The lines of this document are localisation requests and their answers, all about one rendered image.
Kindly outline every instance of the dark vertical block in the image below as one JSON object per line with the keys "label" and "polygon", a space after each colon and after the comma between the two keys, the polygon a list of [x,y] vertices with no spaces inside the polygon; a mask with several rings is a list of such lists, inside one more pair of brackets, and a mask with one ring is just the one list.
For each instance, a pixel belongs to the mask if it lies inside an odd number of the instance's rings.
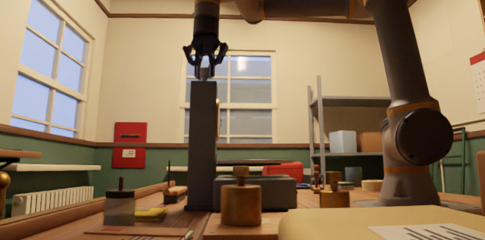
{"label": "dark vertical block", "polygon": [[185,210],[212,210],[216,177],[217,83],[193,81],[190,92],[189,171]]}

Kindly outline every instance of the white radiator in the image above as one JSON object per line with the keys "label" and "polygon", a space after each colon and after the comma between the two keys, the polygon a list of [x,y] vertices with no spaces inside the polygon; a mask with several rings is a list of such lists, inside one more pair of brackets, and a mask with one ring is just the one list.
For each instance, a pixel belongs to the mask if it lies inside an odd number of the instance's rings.
{"label": "white radiator", "polygon": [[14,195],[11,216],[38,213],[92,199],[94,186],[81,186]]}

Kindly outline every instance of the white box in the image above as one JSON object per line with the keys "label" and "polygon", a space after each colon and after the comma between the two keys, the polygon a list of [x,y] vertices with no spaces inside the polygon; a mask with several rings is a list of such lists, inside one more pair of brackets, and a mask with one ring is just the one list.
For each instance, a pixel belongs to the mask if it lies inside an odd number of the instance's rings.
{"label": "white box", "polygon": [[357,152],[357,132],[340,130],[330,132],[330,153]]}

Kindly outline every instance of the brown box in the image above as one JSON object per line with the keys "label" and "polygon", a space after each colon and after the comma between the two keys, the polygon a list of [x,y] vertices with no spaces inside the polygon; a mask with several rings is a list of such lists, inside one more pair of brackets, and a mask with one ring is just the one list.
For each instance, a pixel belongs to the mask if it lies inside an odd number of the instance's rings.
{"label": "brown box", "polygon": [[365,132],[358,134],[357,152],[382,152],[380,132]]}

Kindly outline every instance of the yellow cloth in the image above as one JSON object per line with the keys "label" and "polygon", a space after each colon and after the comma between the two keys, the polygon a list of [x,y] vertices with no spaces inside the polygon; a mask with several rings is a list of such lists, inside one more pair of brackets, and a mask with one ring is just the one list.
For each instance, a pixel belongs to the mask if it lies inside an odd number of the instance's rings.
{"label": "yellow cloth", "polygon": [[136,208],[135,221],[137,222],[160,222],[168,214],[167,208]]}

